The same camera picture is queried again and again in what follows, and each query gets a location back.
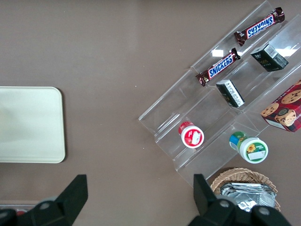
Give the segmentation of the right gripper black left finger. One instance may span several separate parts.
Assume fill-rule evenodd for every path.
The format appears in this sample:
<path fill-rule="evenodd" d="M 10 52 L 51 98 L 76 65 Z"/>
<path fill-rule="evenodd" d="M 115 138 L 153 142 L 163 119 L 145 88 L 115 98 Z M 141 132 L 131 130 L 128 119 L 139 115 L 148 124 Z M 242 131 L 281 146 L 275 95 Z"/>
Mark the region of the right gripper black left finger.
<path fill-rule="evenodd" d="M 55 200 L 39 203 L 17 218 L 19 226 L 71 226 L 88 199 L 87 176 L 77 175 Z"/>

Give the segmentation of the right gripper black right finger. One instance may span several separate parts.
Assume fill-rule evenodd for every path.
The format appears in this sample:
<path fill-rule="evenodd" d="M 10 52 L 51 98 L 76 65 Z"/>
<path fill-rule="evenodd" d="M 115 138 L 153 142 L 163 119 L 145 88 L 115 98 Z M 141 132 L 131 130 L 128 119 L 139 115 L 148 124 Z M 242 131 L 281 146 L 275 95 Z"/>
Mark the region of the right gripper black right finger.
<path fill-rule="evenodd" d="M 246 215 L 233 202 L 218 199 L 202 174 L 193 179 L 193 197 L 199 215 L 190 226 L 246 226 Z"/>

